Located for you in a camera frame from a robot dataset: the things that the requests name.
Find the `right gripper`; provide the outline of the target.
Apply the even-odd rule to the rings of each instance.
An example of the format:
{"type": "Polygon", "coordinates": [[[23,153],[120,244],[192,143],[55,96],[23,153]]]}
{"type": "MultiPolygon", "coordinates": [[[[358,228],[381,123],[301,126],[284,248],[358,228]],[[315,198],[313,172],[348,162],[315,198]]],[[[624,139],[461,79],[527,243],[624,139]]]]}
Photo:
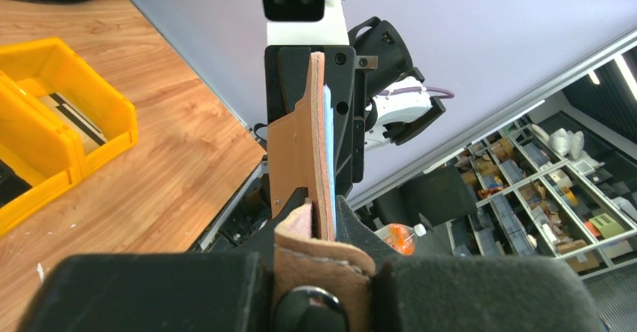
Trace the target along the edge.
{"type": "Polygon", "coordinates": [[[325,83],[331,90],[334,109],[334,159],[336,194],[349,196],[353,185],[364,176],[365,108],[367,64],[349,46],[269,46],[264,52],[267,122],[272,123],[294,110],[304,94],[309,57],[325,55],[325,83]]]}

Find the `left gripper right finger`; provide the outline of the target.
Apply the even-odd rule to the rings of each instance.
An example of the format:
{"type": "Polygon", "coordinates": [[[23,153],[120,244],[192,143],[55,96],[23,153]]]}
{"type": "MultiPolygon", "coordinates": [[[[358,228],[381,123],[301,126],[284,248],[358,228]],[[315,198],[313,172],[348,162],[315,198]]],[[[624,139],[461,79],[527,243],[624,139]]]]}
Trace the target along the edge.
{"type": "Polygon", "coordinates": [[[337,239],[375,262],[370,331],[602,331],[592,297],[544,257],[405,256],[336,199],[337,239]]]}

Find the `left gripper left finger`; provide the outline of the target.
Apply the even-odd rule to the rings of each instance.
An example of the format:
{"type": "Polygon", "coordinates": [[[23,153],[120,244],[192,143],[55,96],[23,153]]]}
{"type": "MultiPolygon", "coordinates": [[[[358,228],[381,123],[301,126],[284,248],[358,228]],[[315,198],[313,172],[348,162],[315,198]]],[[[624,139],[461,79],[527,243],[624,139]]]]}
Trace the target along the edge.
{"type": "Polygon", "coordinates": [[[223,252],[81,254],[53,268],[20,331],[297,331],[277,318],[273,227],[223,252]]]}

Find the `beige leather card holder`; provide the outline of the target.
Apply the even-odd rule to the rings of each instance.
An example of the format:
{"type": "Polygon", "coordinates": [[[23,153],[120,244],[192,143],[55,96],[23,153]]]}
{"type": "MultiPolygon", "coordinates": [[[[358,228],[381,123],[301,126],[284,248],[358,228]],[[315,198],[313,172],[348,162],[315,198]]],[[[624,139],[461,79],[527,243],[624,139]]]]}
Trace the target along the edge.
{"type": "Polygon", "coordinates": [[[303,97],[268,132],[270,196],[307,190],[273,232],[273,319],[295,330],[369,331],[376,265],[363,250],[336,240],[335,201],[325,119],[325,55],[312,52],[303,97]]]}

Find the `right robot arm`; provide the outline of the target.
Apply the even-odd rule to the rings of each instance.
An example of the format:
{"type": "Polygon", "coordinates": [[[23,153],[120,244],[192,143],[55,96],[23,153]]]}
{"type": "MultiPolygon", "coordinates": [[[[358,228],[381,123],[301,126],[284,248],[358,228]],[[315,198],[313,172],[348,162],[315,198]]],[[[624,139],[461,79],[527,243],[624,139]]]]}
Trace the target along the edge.
{"type": "Polygon", "coordinates": [[[303,97],[309,55],[325,55],[334,109],[335,192],[347,196],[364,176],[364,154],[410,141],[446,111],[399,32],[371,17],[348,33],[349,45],[269,46],[264,52],[267,121],[291,113],[303,97]]]}

